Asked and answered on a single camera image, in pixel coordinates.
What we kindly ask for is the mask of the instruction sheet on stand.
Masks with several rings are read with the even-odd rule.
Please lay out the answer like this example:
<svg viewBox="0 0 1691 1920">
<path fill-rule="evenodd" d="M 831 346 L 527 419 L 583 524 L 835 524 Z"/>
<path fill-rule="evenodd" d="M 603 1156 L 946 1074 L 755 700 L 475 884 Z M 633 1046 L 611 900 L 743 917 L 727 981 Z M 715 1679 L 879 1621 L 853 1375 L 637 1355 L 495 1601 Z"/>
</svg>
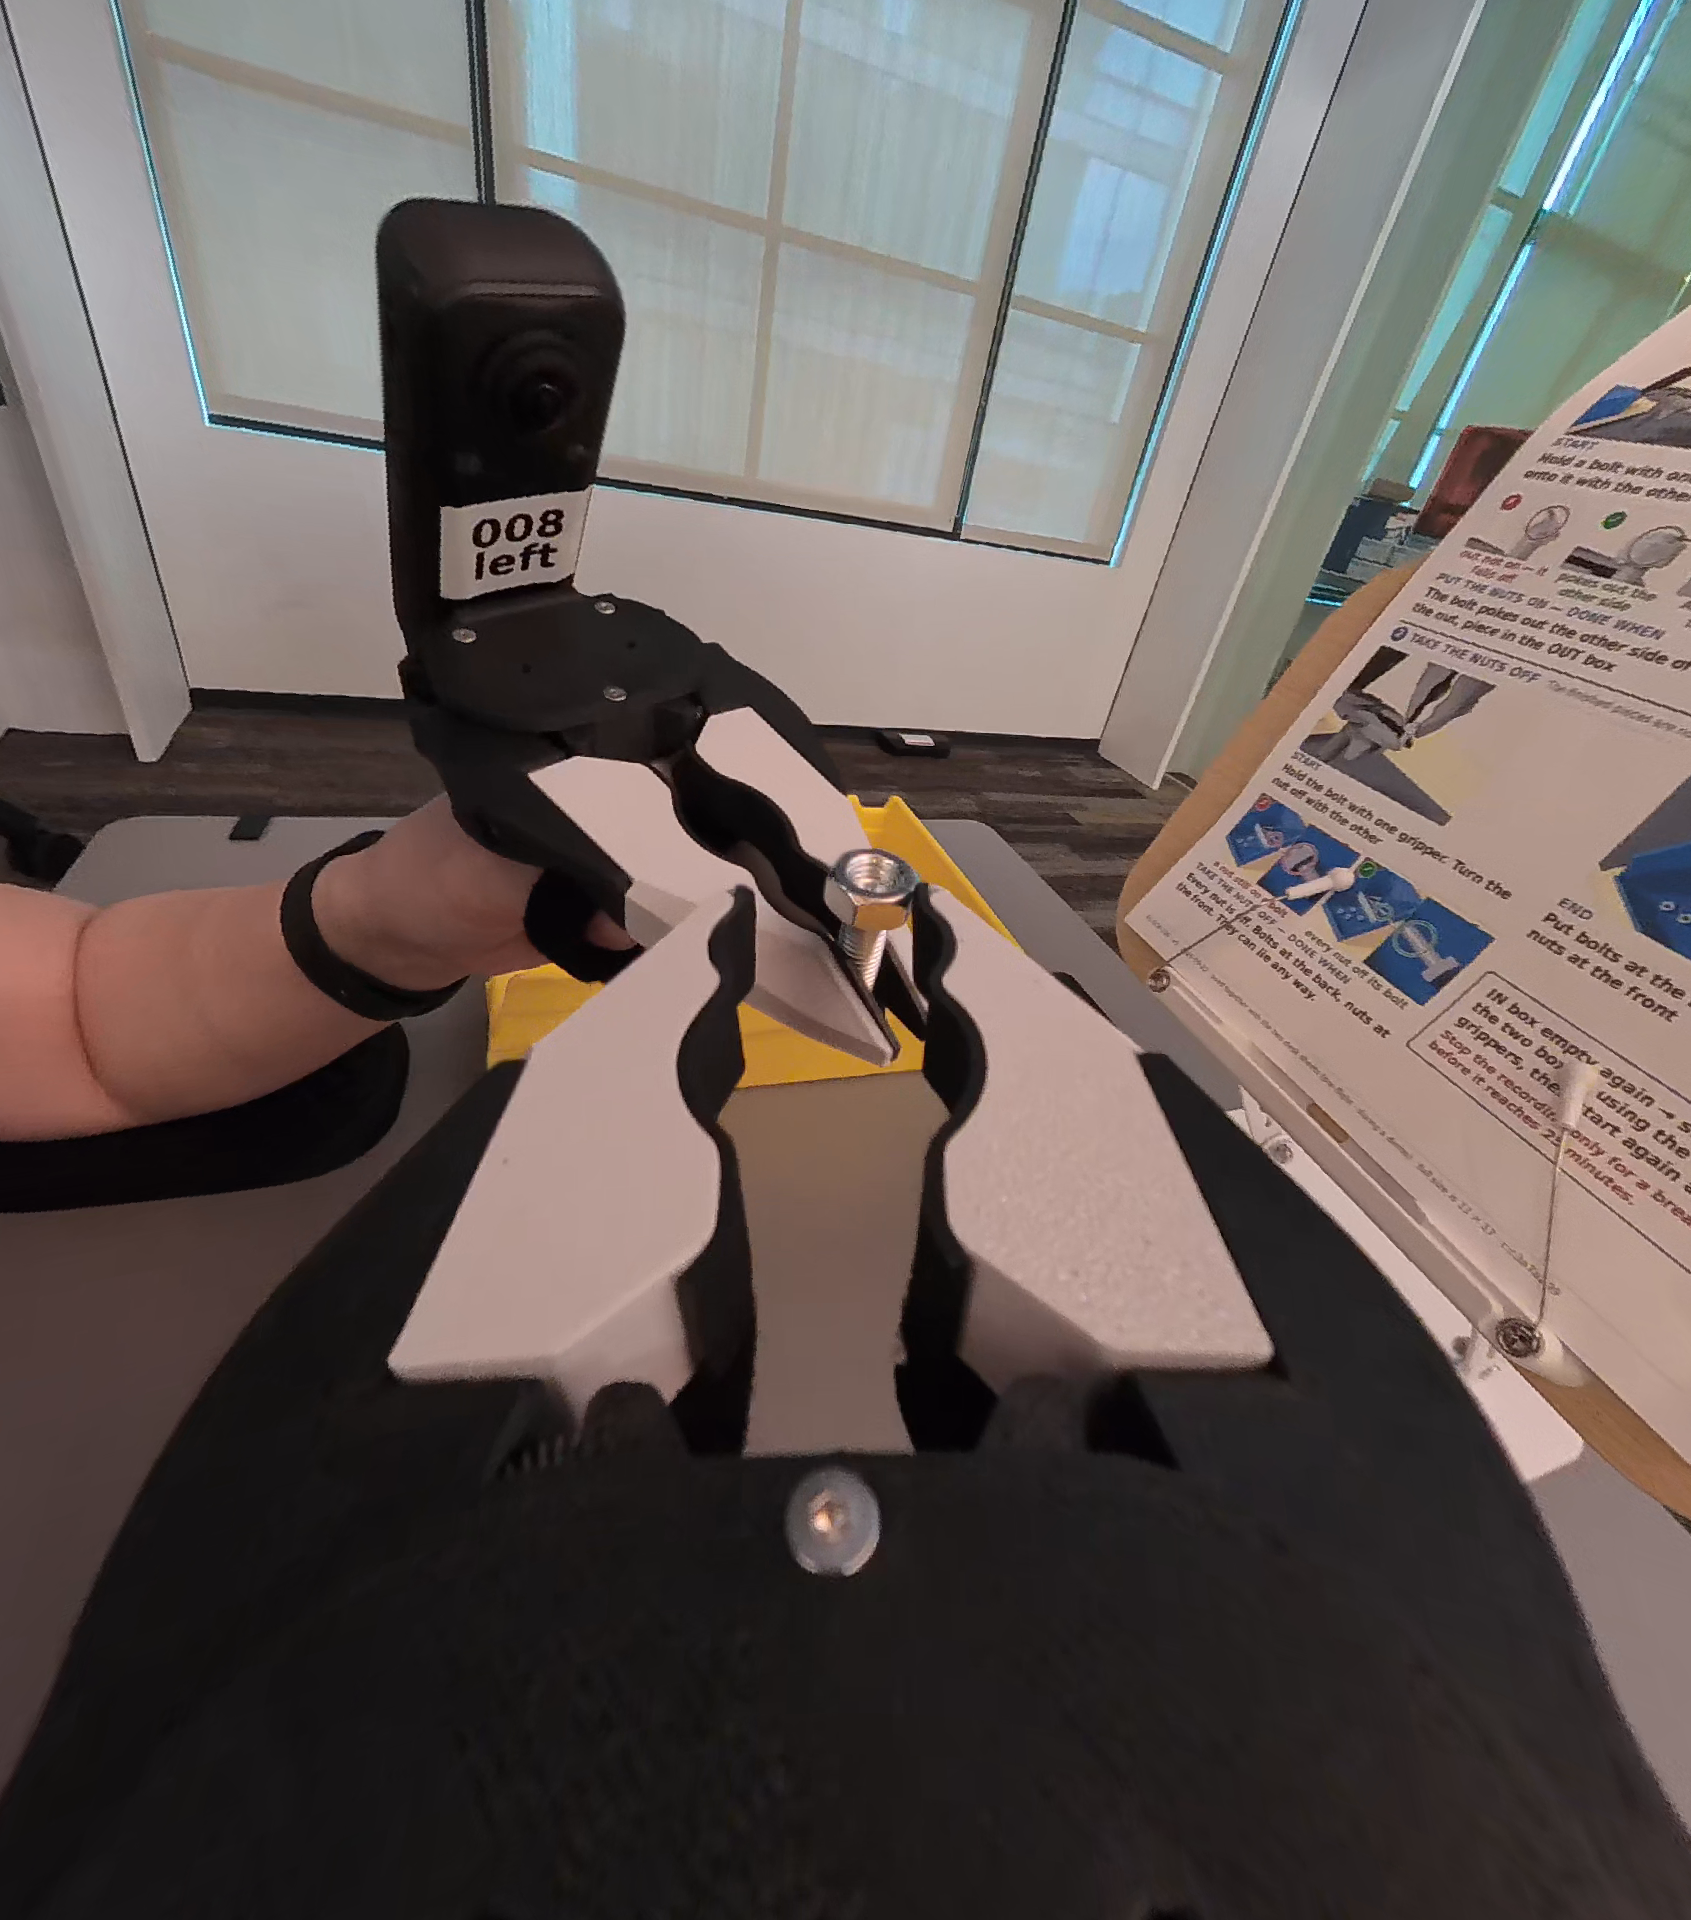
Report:
<svg viewBox="0 0 1691 1920">
<path fill-rule="evenodd" d="M 1134 973 L 1146 976 L 1162 959 L 1140 934 L 1126 925 L 1126 913 L 1218 822 L 1276 737 L 1304 715 L 1336 663 L 1358 643 L 1410 575 L 1412 566 L 1396 566 L 1356 587 L 1322 620 L 1296 660 L 1244 715 L 1206 763 L 1190 794 L 1180 800 L 1138 855 L 1120 887 L 1114 934 L 1118 952 Z M 1691 1466 L 1600 1379 L 1560 1385 L 1528 1375 L 1528 1385 L 1624 1479 L 1691 1522 Z"/>
</svg>

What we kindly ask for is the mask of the steel hex bolt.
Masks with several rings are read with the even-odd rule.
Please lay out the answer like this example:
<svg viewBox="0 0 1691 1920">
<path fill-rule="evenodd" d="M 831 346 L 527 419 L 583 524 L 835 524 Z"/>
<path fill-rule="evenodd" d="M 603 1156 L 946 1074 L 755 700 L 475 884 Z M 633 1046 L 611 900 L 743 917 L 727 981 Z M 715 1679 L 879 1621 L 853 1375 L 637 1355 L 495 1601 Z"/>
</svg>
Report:
<svg viewBox="0 0 1691 1920">
<path fill-rule="evenodd" d="M 924 1031 L 924 1014 L 906 972 L 906 925 L 887 932 L 841 930 L 837 924 L 835 941 L 843 965 L 857 976 L 863 993 L 885 1014 L 891 1014 L 916 1039 Z"/>
</svg>

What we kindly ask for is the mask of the person's left hand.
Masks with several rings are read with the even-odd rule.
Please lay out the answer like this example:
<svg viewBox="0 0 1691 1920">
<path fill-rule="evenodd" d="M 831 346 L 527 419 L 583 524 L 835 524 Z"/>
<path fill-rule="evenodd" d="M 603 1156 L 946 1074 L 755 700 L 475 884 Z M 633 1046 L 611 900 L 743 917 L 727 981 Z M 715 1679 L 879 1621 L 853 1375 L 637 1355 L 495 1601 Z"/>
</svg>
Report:
<svg viewBox="0 0 1691 1920">
<path fill-rule="evenodd" d="M 331 859 L 311 885 L 329 952 L 401 992 L 545 964 L 523 920 L 541 869 L 469 838 L 443 795 Z"/>
</svg>

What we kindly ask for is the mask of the frosted glass window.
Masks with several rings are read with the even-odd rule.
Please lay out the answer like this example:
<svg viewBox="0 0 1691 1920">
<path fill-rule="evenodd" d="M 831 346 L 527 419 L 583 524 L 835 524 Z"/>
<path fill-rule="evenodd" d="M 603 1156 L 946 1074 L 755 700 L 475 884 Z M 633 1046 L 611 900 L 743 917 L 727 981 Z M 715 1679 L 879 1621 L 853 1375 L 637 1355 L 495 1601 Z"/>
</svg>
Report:
<svg viewBox="0 0 1691 1920">
<path fill-rule="evenodd" d="M 191 382 L 377 444 L 371 251 L 535 206 L 629 487 L 1110 561 L 1286 58 L 1270 1 L 113 4 Z"/>
</svg>

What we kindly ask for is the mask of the person's left forearm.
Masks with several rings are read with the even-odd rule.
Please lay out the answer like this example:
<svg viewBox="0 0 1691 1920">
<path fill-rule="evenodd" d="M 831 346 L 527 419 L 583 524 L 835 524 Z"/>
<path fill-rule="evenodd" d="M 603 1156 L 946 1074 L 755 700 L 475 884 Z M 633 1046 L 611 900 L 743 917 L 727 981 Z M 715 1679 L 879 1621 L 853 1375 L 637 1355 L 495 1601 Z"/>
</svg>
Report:
<svg viewBox="0 0 1691 1920">
<path fill-rule="evenodd" d="M 0 1140 L 215 1112 L 359 1044 L 281 938 L 281 884 L 93 907 L 0 881 Z"/>
</svg>

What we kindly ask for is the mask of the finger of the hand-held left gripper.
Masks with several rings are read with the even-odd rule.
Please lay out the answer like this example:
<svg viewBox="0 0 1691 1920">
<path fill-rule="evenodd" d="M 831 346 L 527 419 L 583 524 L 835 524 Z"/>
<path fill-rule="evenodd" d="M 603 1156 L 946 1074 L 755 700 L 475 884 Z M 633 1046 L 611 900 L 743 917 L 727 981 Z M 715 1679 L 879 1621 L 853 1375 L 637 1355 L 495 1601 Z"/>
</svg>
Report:
<svg viewBox="0 0 1691 1920">
<path fill-rule="evenodd" d="M 527 774 L 527 785 L 527 823 L 543 832 L 543 849 L 525 859 L 567 876 L 639 947 L 747 890 L 755 954 L 747 1003 L 873 1067 L 896 1060 L 893 1027 L 904 1027 L 843 965 L 825 900 L 773 900 L 745 868 L 695 846 L 673 811 L 665 763 L 569 756 Z"/>
<path fill-rule="evenodd" d="M 757 707 L 665 709 L 665 781 L 687 838 L 735 861 L 773 900 L 823 900 L 853 849 L 853 803 Z"/>
</svg>

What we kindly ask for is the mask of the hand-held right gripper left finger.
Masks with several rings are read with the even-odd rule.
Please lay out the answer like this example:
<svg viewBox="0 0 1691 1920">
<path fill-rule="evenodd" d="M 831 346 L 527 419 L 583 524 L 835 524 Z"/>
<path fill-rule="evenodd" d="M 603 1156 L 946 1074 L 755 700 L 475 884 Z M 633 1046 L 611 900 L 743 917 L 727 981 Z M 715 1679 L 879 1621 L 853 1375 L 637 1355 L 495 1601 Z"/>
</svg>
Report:
<svg viewBox="0 0 1691 1920">
<path fill-rule="evenodd" d="M 757 1305 L 719 1118 L 755 932 L 739 884 L 531 1047 L 389 1350 L 399 1379 L 539 1379 L 575 1419 L 643 1384 L 693 1452 L 743 1449 Z"/>
</svg>

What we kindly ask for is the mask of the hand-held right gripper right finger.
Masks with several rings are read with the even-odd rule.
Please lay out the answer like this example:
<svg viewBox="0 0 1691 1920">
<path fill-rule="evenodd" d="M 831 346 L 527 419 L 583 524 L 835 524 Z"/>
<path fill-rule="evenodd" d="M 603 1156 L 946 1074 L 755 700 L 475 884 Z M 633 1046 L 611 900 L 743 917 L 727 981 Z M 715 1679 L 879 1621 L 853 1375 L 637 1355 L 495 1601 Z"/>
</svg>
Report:
<svg viewBox="0 0 1691 1920">
<path fill-rule="evenodd" d="M 1022 1382 L 1092 1399 L 1262 1372 L 1272 1342 L 1160 1104 L 1162 1061 L 940 885 L 912 900 L 910 962 L 944 1109 L 902 1302 L 910 1445 L 976 1445 Z"/>
</svg>

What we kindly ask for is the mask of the cardboard box with handwritten mark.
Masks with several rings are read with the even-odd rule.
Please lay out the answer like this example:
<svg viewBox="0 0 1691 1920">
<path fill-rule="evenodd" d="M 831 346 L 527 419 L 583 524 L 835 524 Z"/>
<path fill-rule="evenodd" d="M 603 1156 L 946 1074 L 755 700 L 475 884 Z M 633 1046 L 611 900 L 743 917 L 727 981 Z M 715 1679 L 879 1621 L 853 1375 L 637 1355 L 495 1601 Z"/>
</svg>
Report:
<svg viewBox="0 0 1691 1920">
<path fill-rule="evenodd" d="M 1482 424 L 1462 428 L 1412 522 L 1412 537 L 1426 542 L 1444 537 L 1526 439 L 1526 428 Z"/>
</svg>

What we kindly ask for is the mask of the printed instruction sheet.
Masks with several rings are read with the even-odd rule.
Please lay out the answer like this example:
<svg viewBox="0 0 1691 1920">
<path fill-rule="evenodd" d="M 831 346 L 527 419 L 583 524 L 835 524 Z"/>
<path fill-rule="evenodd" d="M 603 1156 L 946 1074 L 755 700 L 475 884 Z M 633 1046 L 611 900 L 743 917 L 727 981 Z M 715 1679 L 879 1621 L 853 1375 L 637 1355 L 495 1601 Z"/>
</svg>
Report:
<svg viewBox="0 0 1691 1920">
<path fill-rule="evenodd" d="M 1122 930 L 1470 1315 L 1691 1464 L 1691 304 L 1528 435 Z"/>
</svg>

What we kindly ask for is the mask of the yellow plastic bin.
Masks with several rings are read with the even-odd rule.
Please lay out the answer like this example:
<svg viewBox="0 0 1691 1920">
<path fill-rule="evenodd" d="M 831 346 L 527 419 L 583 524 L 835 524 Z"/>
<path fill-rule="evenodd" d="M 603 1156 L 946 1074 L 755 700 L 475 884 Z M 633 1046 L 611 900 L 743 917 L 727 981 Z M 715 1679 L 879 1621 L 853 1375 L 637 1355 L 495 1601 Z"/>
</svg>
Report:
<svg viewBox="0 0 1691 1920">
<path fill-rule="evenodd" d="M 950 852 L 938 843 L 902 797 L 869 803 L 851 795 L 851 801 L 873 848 L 904 855 L 928 885 L 944 890 L 1008 943 L 1014 941 L 998 913 L 952 861 Z M 595 984 L 575 979 L 555 965 L 491 976 L 483 985 L 487 1065 L 521 1060 L 533 1044 L 539 1044 L 597 992 Z M 922 1064 L 920 1039 L 898 1026 L 893 1027 L 898 1037 L 898 1055 L 887 1067 L 873 1067 L 849 1053 L 813 1041 L 749 1003 L 739 1010 L 739 1027 L 745 1058 L 745 1072 L 739 1079 L 741 1092 L 845 1081 L 879 1074 L 916 1074 Z"/>
</svg>

